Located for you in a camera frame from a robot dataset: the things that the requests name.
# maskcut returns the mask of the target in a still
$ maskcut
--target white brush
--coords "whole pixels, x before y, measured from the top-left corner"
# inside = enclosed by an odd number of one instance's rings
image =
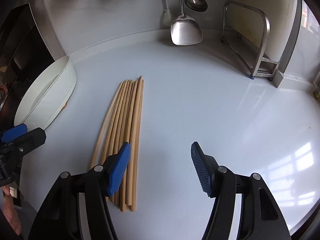
[[[173,17],[172,17],[172,13],[169,9],[169,4],[168,4],[168,0],[165,0],[165,5],[167,7],[167,9],[165,9],[163,11],[162,14],[162,23],[166,26],[171,26],[172,22],[173,22]]]

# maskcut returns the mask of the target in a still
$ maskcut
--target wooden chopstick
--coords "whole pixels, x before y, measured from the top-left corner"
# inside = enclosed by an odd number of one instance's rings
[[[126,198],[125,202],[128,206],[132,205],[133,160],[135,155],[135,141],[136,141],[136,133],[137,133],[139,105],[140,105],[140,99],[141,99],[141,87],[142,87],[141,85],[142,85],[142,76],[140,76],[138,81],[138,88],[137,88],[137,92],[136,92],[137,94],[134,101],[132,126],[131,126],[131,133],[130,133],[131,156],[128,163],[127,185],[126,185],[126,196],[125,196]]]
[[[130,105],[131,105],[131,101],[132,101],[132,97],[134,95],[133,91],[135,89],[137,89],[136,87],[136,82],[133,81],[132,82],[132,86],[131,86],[131,93],[130,93],[130,97],[129,97],[129,100],[126,101],[126,104],[128,103],[127,106],[127,117],[126,117],[126,122],[125,122],[125,127],[124,127],[124,142],[129,142],[130,141],[130,130],[131,130],[131,123],[132,123],[132,113],[130,114]],[[125,212],[126,211],[126,204],[125,204],[125,194],[126,194],[126,183],[127,182],[127,169],[125,169],[124,171],[124,175],[123,175],[123,178],[122,178],[122,181],[121,181],[121,185],[120,185],[120,210],[122,212]]]
[[[112,109],[113,109],[113,105],[115,104],[116,102],[116,99],[118,97],[118,94],[119,94],[119,91],[121,89],[121,86],[122,86],[123,82],[120,83],[119,87],[118,87],[118,90],[116,91],[112,101],[111,101],[111,104],[109,106],[109,109],[106,113],[106,116],[103,120],[103,123],[102,123],[102,126],[101,126],[101,129],[100,129],[100,133],[98,135],[98,138],[97,138],[97,142],[96,142],[96,145],[94,147],[94,150],[93,150],[93,154],[92,154],[92,158],[91,158],[91,161],[90,161],[90,164],[89,164],[89,170],[92,169],[94,166],[95,166],[95,163],[96,163],[96,159],[97,159],[97,155],[98,155],[98,151],[100,149],[100,145],[101,145],[101,142],[102,142],[102,138],[103,138],[103,134],[105,132],[105,129],[106,129],[106,126],[107,126],[107,123],[108,123],[108,118],[109,118],[109,115],[111,114],[112,112]]]
[[[121,103],[119,121],[118,121],[118,126],[117,126],[117,131],[116,131],[115,148],[113,150],[113,154],[117,154],[119,149],[121,148],[121,146],[123,144],[124,134],[121,134],[122,121],[123,121],[123,116],[124,116],[124,107],[125,107],[125,104],[126,104],[126,100],[127,100],[127,95],[128,95],[128,90],[129,90],[129,85],[130,84],[131,84],[130,80],[128,80],[127,81],[127,86],[126,86],[125,91],[124,91],[123,101]],[[115,203],[116,203],[116,205],[120,204],[119,191],[115,192]]]
[[[118,127],[118,121],[119,121],[119,116],[120,116],[120,110],[121,110],[121,105],[122,105],[122,101],[123,101],[123,97],[124,97],[124,92],[125,89],[127,87],[128,84],[128,80],[126,80],[124,82],[124,85],[121,89],[121,95],[120,95],[120,100],[119,100],[119,104],[117,106],[117,110],[116,110],[116,116],[115,116],[115,122],[113,124],[113,128],[112,128],[112,134],[111,134],[111,139],[110,139],[110,145],[109,145],[109,150],[108,150],[108,156],[116,154],[114,152],[115,150],[115,144],[116,144],[116,132],[117,132],[117,127]],[[111,201],[114,202],[115,201],[115,195],[111,196]]]
[[[138,113],[138,124],[137,124],[137,134],[135,143],[135,153],[133,160],[133,185],[132,185],[132,204],[130,210],[134,212],[136,210],[136,193],[137,193],[137,171],[138,171],[138,149],[139,149],[139,136],[140,136],[140,124],[141,124],[141,111],[142,111],[142,99],[143,99],[143,85],[144,80],[142,80],[141,97]]]
[[[121,85],[121,89],[120,89],[120,92],[118,93],[118,96],[117,96],[117,100],[116,100],[116,103],[115,103],[115,107],[114,107],[114,109],[113,109],[113,113],[112,113],[112,116],[111,116],[111,119],[110,119],[110,122],[109,122],[108,130],[107,130],[107,134],[106,134],[106,139],[105,139],[105,141],[104,141],[104,145],[103,145],[103,149],[102,149],[102,154],[101,154],[101,159],[100,159],[100,164],[101,164],[101,165],[104,163],[104,161],[105,161],[106,158],[107,158],[107,153],[108,153],[108,148],[109,148],[109,143],[110,143],[111,132],[112,132],[113,124],[114,124],[114,122],[115,122],[116,111],[117,111],[117,108],[118,108],[118,105],[119,105],[121,92],[122,92],[122,89],[123,89],[123,87],[124,87],[124,82],[121,82],[120,85]]]

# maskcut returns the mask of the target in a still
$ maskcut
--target blue gripper pad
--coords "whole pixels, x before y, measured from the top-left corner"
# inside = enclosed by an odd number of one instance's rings
[[[27,126],[24,123],[19,124],[9,130],[4,131],[1,135],[0,141],[4,143],[9,143],[14,139],[18,138],[19,136],[27,133],[27,130]]]
[[[196,172],[202,187],[202,190],[212,197],[212,179],[214,172],[218,169],[218,164],[212,156],[205,155],[198,142],[191,145],[191,158],[196,168]]]
[[[108,173],[110,177],[109,177],[109,186],[107,188],[107,192],[110,196],[112,196],[116,191],[119,190],[124,171],[127,168],[127,165],[129,162],[130,153],[131,153],[130,144],[127,142],[124,142],[119,152],[113,155],[115,156],[115,158],[110,168],[108,169]]]

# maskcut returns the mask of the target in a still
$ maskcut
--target metal rack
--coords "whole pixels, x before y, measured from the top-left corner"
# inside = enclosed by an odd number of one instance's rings
[[[229,4],[234,4],[237,6],[241,6],[257,12],[261,15],[263,21],[263,33],[260,42],[260,46],[258,49],[258,53],[256,53],[252,48],[249,47],[241,38],[227,38],[225,37],[226,30],[226,12]],[[226,42],[230,48],[236,53],[236,55],[241,59],[244,65],[251,72],[250,78],[254,79],[255,76],[259,77],[268,77],[271,80],[274,76],[275,71],[279,66],[279,61],[271,60],[267,55],[264,54],[266,49],[268,37],[270,32],[270,23],[266,14],[255,7],[249,6],[244,3],[239,3],[235,1],[228,0],[224,4],[223,8],[223,28],[222,28],[222,38],[221,42]]]

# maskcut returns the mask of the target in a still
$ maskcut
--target plastic container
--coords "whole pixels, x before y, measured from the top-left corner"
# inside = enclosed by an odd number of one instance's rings
[[[32,83],[19,104],[14,125],[26,124],[28,131],[45,129],[68,101],[76,85],[76,72],[68,56],[47,67]]]

